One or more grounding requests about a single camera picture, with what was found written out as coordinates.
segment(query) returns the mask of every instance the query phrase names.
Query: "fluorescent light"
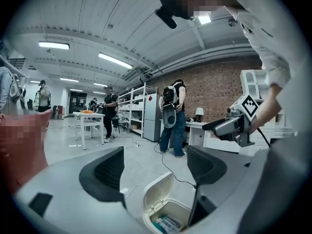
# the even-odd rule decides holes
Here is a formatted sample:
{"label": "fluorescent light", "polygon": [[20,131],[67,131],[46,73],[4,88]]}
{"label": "fluorescent light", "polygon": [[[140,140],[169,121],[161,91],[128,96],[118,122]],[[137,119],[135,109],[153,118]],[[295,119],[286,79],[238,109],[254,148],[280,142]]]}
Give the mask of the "fluorescent light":
{"label": "fluorescent light", "polygon": [[66,49],[69,50],[69,44],[52,41],[40,41],[39,46],[41,48],[54,48],[54,49]]}
{"label": "fluorescent light", "polygon": [[100,94],[100,95],[105,95],[105,93],[100,93],[100,92],[94,92],[94,91],[93,91],[93,93],[95,93],[95,94]]}
{"label": "fluorescent light", "polygon": [[114,63],[116,63],[116,64],[119,64],[119,65],[125,67],[125,68],[132,69],[132,66],[131,66],[131,65],[129,65],[129,64],[127,64],[127,63],[125,63],[125,62],[123,62],[123,61],[121,61],[121,60],[117,60],[117,59],[115,59],[115,58],[109,57],[109,56],[107,56],[107,55],[105,55],[105,54],[99,53],[99,54],[98,54],[98,57],[100,57],[100,58],[102,58],[102,59],[105,59],[105,60],[112,61],[112,62],[114,62]]}
{"label": "fluorescent light", "polygon": [[204,17],[198,17],[198,19],[202,25],[211,22],[210,16],[208,15]]}
{"label": "fluorescent light", "polygon": [[71,91],[77,91],[77,92],[83,92],[82,90],[79,90],[79,89],[72,89],[72,88],[70,88],[69,90],[71,90]]}
{"label": "fluorescent light", "polygon": [[66,81],[72,81],[72,82],[79,82],[78,80],[65,79],[65,78],[60,78],[60,80],[66,80]]}
{"label": "fluorescent light", "polygon": [[107,85],[99,84],[99,83],[94,83],[96,86],[102,86],[102,87],[107,87]]}

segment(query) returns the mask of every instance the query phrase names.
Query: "floor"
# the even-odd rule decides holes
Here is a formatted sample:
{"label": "floor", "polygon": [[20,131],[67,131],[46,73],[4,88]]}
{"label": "floor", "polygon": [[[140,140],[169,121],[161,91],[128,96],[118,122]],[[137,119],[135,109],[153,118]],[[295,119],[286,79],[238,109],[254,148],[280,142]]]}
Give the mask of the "floor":
{"label": "floor", "polygon": [[[138,221],[141,221],[145,186],[136,185],[148,185],[162,174],[169,172],[161,162],[161,154],[153,150],[157,143],[141,138],[135,133],[127,133],[127,131],[120,129],[120,134],[118,132],[115,133],[115,139],[111,138],[109,143],[101,145],[100,130],[98,130],[93,131],[93,138],[90,137],[90,132],[86,132],[87,150],[83,150],[80,137],[78,137],[77,141],[75,140],[74,121],[73,117],[50,121],[45,140],[45,154],[48,164],[103,149],[123,146],[125,169],[120,180],[120,191],[127,197],[126,206],[130,214]],[[159,151],[159,145],[156,146],[155,150]],[[187,167],[186,157],[175,158],[173,150],[169,150],[164,154],[163,162],[173,170],[178,179],[187,180],[195,184],[192,174]],[[170,197],[191,208],[194,196],[195,191],[191,185],[174,180]]]}

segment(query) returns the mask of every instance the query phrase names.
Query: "gray refrigerator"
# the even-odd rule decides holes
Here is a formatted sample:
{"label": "gray refrigerator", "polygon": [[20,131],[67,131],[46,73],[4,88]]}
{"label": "gray refrigerator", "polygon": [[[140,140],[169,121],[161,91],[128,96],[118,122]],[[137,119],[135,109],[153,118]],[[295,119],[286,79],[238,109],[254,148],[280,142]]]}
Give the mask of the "gray refrigerator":
{"label": "gray refrigerator", "polygon": [[159,95],[145,96],[143,137],[151,141],[159,141],[162,114],[158,105]]}

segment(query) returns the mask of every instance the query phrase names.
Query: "red cushion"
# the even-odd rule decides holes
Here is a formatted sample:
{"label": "red cushion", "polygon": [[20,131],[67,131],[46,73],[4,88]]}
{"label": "red cushion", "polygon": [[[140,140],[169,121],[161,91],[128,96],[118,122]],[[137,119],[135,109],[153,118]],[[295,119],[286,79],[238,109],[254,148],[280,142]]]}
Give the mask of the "red cushion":
{"label": "red cushion", "polygon": [[11,193],[48,166],[43,142],[52,112],[0,120],[0,166]]}

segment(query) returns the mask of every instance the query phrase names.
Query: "brick wall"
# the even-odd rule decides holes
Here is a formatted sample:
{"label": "brick wall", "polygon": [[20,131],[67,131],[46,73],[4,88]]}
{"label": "brick wall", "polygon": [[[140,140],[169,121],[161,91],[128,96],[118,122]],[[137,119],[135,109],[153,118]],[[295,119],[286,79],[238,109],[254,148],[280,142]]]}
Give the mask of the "brick wall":
{"label": "brick wall", "polygon": [[222,118],[243,93],[240,72],[246,69],[261,69],[259,58],[227,60],[207,63],[200,67],[177,70],[148,82],[158,88],[161,94],[164,87],[182,79],[186,86],[185,113],[194,117],[196,108],[204,109],[202,121],[210,122]]}

